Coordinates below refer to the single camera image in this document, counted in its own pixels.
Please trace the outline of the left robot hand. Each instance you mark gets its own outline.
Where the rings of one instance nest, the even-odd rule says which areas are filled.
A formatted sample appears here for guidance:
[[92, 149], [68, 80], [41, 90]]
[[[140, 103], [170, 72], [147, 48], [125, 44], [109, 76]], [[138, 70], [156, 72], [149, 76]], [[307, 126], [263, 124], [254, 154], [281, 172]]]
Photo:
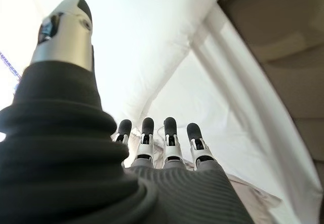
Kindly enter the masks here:
[[1, 111], [1, 223], [252, 223], [195, 123], [186, 169], [176, 122], [165, 119], [165, 158], [153, 166], [151, 118], [128, 157], [129, 120], [105, 113], [94, 74], [92, 15], [63, 0], [42, 22], [13, 102]]

